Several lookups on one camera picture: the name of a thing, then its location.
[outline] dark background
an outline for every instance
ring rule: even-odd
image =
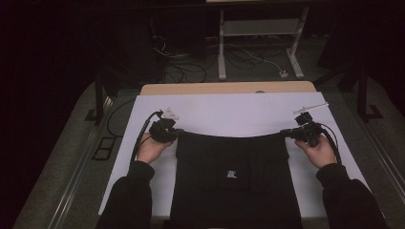
[[[2,228],[12,227],[76,101],[96,75],[109,95],[159,82],[164,61],[151,49],[153,32],[201,58],[204,38],[218,35],[219,14],[214,10],[154,13],[153,30],[149,14],[105,16],[80,10],[150,4],[145,2],[0,3]],[[360,60],[403,114],[404,10],[395,1],[330,1],[310,9],[304,30],[304,37],[330,35],[320,67],[333,70]],[[235,15],[267,17],[267,13],[253,9]]]

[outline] white paper sheet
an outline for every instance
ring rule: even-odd
[[[118,151],[117,160],[106,192],[101,202],[101,214],[117,179],[126,176],[130,158],[139,131],[146,118],[153,112],[168,107],[180,117],[175,128],[188,132],[218,136],[256,136],[295,128],[297,116],[293,111],[303,106],[323,104],[320,93],[275,93],[275,94],[180,94],[141,95],[137,97],[125,135]],[[310,111],[313,120],[331,127],[336,134],[339,152],[349,176],[366,184],[357,164],[352,158],[329,108]],[[293,139],[286,138],[294,189],[303,218],[325,217],[322,203],[322,186],[316,179],[317,169]],[[160,158],[152,163],[155,176],[151,181],[153,216],[168,217],[175,184],[177,142],[167,148]]]

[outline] human hand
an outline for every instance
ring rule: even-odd
[[[309,161],[318,169],[325,165],[336,163],[336,157],[328,140],[323,136],[318,136],[318,145],[310,147],[306,142],[295,140],[295,144],[304,150]]]
[[[149,133],[145,133],[140,140],[137,153],[137,160],[150,164],[156,160],[166,147],[171,146],[173,142],[160,143],[154,140]]]

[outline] floor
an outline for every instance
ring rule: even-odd
[[[316,66],[327,37],[301,40],[297,58],[304,72],[303,80],[314,81],[328,72]],[[297,80],[293,75],[285,48],[290,37],[248,37],[227,39],[225,43],[228,82]],[[161,83],[218,82],[216,39],[207,40],[205,60],[196,60],[179,49],[168,52],[168,67]],[[272,63],[263,62],[264,58]],[[289,77],[282,79],[280,69]],[[374,193],[392,229],[405,225],[405,119],[393,106],[383,88],[369,80],[368,104],[375,105],[382,119],[366,123],[355,112],[356,88],[342,94],[337,90],[341,75],[317,88],[330,103],[330,110],[339,125],[354,159]],[[14,228],[93,228],[109,174],[114,166],[121,137],[132,105],[139,91],[121,91],[104,104],[105,116],[95,126],[85,121],[95,108],[95,89],[90,85],[76,103],[71,118],[56,143],[53,153],[36,183]],[[93,160],[92,157],[107,157]],[[305,219],[305,228],[329,228],[325,219]],[[161,220],[152,221],[161,228]]]

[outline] white tag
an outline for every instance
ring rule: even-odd
[[[161,115],[162,118],[166,118],[166,119],[174,119],[174,120],[179,120],[179,117],[177,115],[175,115],[170,108],[167,108],[166,110],[164,110],[163,114]]]

